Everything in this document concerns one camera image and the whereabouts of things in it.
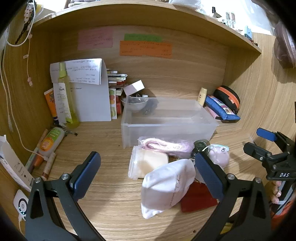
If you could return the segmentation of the orange sleeve forearm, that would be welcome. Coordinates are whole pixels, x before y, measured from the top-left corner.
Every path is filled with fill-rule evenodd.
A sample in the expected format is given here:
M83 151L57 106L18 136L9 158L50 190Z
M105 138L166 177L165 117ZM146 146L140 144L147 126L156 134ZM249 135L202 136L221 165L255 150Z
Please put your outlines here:
M290 201L286 204L286 206L282 209L280 214L274 214L273 211L270 212L271 214L271 230L274 231L278 228L280 223L285 219L287 213L289 212L290 208L293 206L295 201Z

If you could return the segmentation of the person's right hand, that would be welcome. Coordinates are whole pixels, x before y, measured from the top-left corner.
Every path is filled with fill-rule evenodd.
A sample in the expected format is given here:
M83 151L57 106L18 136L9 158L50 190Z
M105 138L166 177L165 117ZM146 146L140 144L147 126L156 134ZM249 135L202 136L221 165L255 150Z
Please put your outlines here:
M265 190L269 201L273 204L278 204L281 191L279 190L281 181L269 181L265 185Z

